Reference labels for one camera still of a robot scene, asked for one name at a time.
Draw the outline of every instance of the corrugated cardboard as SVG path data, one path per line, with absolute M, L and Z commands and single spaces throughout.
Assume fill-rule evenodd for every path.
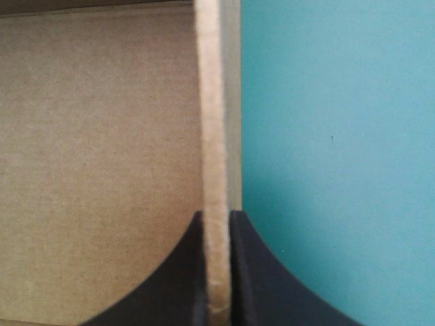
M 0 18 L 0 319 L 74 325 L 202 208 L 191 3 Z
M 240 0 L 197 0 L 210 325 L 229 324 L 228 211 L 241 208 Z

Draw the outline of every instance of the blue wall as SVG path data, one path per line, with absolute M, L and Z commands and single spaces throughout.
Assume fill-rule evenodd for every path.
M 244 209 L 366 325 L 435 325 L 435 2 L 243 0 Z

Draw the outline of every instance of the brown cardboard surface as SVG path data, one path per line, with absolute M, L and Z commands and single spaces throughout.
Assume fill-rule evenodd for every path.
M 196 0 L 209 320 L 229 324 L 228 211 L 241 208 L 240 0 Z
M 202 207 L 195 46 L 185 3 L 0 18 L 0 319 L 77 324 L 174 247 Z

